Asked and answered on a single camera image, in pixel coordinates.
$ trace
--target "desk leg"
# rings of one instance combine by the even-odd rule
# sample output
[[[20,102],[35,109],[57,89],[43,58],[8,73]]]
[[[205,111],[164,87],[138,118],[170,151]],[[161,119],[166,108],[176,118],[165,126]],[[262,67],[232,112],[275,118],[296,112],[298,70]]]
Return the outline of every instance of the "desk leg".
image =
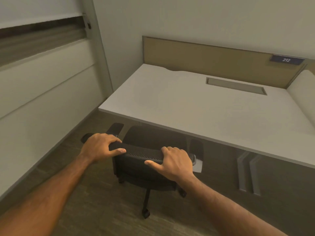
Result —
[[[238,183],[239,189],[241,191],[246,192],[246,182],[245,182],[245,166],[244,160],[250,154],[248,151],[244,151],[238,158],[237,158],[237,168],[238,168]]]
[[[250,174],[252,177],[253,183],[253,191],[255,195],[261,196],[260,188],[259,188],[259,180],[258,180],[258,173],[257,173],[257,162],[262,158],[262,155],[257,154],[251,161],[250,161]]]

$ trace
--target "number plate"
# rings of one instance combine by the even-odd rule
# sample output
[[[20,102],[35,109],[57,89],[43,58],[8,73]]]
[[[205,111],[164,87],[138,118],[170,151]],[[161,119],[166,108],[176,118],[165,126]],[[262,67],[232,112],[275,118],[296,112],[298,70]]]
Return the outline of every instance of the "number plate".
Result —
[[[278,63],[285,63],[285,64],[295,64],[300,65],[305,59],[284,56],[284,55],[272,55],[270,61],[278,62]]]

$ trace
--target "tan desk divider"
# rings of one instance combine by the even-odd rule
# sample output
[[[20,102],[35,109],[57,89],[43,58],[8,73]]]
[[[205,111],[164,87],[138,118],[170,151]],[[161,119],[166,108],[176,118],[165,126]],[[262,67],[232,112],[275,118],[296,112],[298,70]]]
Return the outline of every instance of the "tan desk divider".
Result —
[[[143,55],[145,64],[173,71],[189,71],[279,88],[287,88],[307,63],[307,60],[300,65],[276,63],[269,61],[270,53],[145,36]]]

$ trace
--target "forearm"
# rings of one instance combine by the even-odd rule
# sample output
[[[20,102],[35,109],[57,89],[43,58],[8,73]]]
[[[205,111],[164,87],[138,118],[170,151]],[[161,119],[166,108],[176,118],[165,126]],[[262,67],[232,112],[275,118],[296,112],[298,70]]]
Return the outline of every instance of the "forearm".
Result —
[[[202,204],[212,224],[221,235],[285,235],[237,203],[207,187],[193,175],[182,178],[178,184]]]
[[[26,196],[21,204],[11,208],[0,218],[0,236],[50,235],[65,202],[90,160],[79,155],[65,169]]]

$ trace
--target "chair caster wheel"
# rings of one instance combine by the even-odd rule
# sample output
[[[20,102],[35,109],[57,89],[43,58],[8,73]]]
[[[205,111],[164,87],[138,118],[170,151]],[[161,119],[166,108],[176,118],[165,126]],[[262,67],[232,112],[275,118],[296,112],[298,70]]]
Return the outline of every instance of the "chair caster wheel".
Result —
[[[148,211],[148,209],[142,211],[142,216],[144,217],[144,219],[147,219],[150,216],[150,212]]]
[[[186,195],[187,195],[187,192],[185,190],[183,190],[183,189],[179,189],[178,192],[179,192],[180,196],[183,197],[183,198],[185,198]]]

